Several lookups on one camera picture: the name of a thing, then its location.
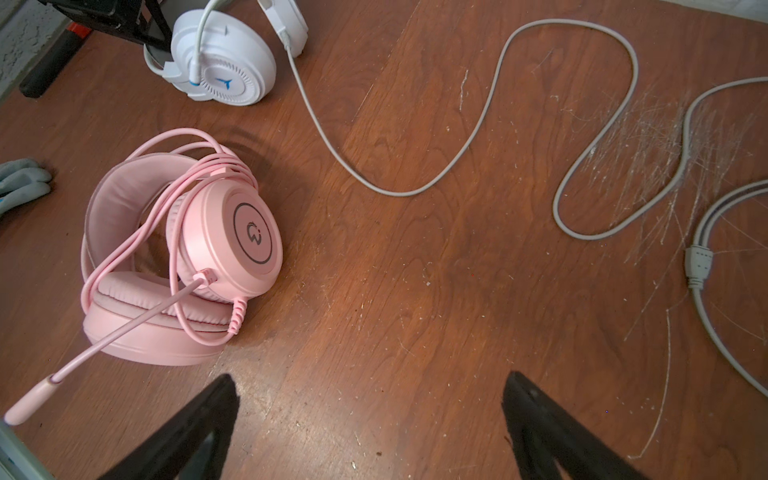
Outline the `red pipe wrench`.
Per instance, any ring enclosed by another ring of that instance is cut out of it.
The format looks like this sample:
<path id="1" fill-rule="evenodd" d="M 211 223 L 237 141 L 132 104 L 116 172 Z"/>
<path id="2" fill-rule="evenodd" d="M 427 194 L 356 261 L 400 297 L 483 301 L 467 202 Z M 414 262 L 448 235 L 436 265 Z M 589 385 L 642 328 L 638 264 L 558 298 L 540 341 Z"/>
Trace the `red pipe wrench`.
<path id="1" fill-rule="evenodd" d="M 80 50 L 92 29 L 70 23 L 19 85 L 27 98 L 40 98 Z"/>

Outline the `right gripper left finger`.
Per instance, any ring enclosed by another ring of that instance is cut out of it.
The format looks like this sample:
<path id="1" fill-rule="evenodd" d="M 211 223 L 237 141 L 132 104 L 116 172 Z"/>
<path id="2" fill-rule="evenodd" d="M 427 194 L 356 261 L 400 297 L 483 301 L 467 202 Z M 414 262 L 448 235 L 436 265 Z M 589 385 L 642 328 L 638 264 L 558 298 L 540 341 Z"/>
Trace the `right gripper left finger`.
<path id="1" fill-rule="evenodd" d="M 220 375 L 102 477 L 219 479 L 239 405 L 232 376 Z"/>

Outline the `white headphones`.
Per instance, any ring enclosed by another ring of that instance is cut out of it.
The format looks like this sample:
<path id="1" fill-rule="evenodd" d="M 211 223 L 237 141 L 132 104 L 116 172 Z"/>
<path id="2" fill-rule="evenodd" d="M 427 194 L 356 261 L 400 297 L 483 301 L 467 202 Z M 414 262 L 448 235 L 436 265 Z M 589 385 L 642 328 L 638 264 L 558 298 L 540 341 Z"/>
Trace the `white headphones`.
<path id="1" fill-rule="evenodd" d="M 172 3 L 170 48 L 144 46 L 148 68 L 194 101 L 248 106 L 274 87 L 275 57 L 251 27 L 223 13 L 221 1 L 182 11 Z"/>

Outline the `pink headphones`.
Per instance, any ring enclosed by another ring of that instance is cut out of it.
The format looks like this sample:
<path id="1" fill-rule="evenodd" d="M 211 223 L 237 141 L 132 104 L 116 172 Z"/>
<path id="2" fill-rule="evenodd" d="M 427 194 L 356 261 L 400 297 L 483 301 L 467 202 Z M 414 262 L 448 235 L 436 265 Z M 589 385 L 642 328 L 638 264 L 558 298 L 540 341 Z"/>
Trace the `pink headphones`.
<path id="1" fill-rule="evenodd" d="M 89 347 L 21 397 L 4 420 L 26 422 L 98 353 L 160 366 L 217 356 L 248 302 L 275 283 L 281 235 L 251 169 L 211 135 L 168 152 L 152 138 L 95 188 L 81 244 L 80 303 Z"/>

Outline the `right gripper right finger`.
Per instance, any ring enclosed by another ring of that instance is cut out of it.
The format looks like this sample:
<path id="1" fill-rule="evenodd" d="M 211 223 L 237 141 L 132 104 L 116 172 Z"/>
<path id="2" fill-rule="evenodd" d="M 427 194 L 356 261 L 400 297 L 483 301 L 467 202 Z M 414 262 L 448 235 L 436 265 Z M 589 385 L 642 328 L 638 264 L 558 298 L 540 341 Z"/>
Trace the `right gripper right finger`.
<path id="1" fill-rule="evenodd" d="M 519 371 L 509 373 L 502 410 L 523 479 L 643 479 Z"/>

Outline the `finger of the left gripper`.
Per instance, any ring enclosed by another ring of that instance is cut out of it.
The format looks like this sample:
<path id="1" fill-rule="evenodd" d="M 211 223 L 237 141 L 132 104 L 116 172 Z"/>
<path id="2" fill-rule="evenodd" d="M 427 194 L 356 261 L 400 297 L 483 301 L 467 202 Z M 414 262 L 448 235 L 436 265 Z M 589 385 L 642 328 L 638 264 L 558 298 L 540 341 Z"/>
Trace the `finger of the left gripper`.
<path id="1" fill-rule="evenodd" d="M 157 0 L 49 0 L 74 23 L 137 44 L 169 51 L 172 29 Z"/>

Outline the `blue grey work glove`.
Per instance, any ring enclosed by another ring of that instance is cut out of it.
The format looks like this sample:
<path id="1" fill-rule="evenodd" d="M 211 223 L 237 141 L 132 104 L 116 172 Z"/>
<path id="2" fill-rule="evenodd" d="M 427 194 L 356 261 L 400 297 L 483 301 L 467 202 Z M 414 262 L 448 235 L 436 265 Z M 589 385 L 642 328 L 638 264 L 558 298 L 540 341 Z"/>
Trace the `blue grey work glove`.
<path id="1" fill-rule="evenodd" d="M 51 191 L 52 175 L 32 159 L 1 164 L 1 215 Z"/>

